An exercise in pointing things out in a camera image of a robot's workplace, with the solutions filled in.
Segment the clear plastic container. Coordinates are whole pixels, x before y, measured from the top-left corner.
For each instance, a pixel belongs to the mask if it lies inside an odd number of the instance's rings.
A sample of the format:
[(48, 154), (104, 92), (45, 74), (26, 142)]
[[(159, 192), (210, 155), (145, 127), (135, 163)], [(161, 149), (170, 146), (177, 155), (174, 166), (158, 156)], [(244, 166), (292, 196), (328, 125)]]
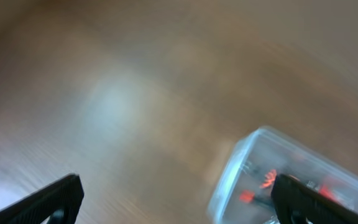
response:
[[(261, 127), (241, 139), (211, 197), (208, 213), (214, 223), (278, 223), (274, 207), (259, 206), (239, 200), (243, 189), (238, 172), (247, 162), (299, 167), (298, 180), (332, 178), (340, 181), (334, 193), (342, 206), (358, 213), (358, 176), (322, 155), (270, 127)], [(271, 188), (252, 191), (270, 197)]]

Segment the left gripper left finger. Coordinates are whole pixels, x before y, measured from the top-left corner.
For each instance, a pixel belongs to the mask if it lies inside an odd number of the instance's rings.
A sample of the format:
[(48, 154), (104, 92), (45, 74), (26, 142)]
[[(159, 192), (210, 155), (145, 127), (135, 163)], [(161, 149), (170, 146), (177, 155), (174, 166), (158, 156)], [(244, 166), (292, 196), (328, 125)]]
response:
[(75, 224), (84, 198), (78, 174), (68, 174), (0, 210), (0, 224)]

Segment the orange black needle-nose pliers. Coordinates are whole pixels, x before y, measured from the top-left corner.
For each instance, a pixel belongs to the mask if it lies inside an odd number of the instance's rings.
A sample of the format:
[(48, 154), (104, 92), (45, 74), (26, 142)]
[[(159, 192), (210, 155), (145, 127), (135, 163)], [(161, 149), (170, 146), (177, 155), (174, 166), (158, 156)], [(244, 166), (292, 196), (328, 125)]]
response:
[(238, 180), (243, 189), (258, 192), (271, 188), (280, 174), (292, 175), (298, 179), (300, 171), (295, 166), (247, 162), (239, 169)]

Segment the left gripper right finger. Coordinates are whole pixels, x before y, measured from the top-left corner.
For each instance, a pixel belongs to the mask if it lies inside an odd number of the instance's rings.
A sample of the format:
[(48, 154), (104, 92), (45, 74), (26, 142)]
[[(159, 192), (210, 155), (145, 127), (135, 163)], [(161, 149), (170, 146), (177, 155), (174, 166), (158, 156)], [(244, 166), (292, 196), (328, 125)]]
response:
[(280, 224), (358, 224), (358, 214), (293, 177), (276, 176), (271, 199)]

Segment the red handled pruning shears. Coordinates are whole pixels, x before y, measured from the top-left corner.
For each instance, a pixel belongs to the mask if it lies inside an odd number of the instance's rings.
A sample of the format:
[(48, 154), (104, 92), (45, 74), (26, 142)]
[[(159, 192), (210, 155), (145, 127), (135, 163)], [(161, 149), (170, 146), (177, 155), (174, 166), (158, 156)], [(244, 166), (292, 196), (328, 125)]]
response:
[(332, 200), (333, 202), (339, 202), (339, 199), (334, 193), (334, 188), (340, 181), (332, 178), (325, 178), (320, 180), (307, 180), (306, 186), (313, 189), (320, 195)]

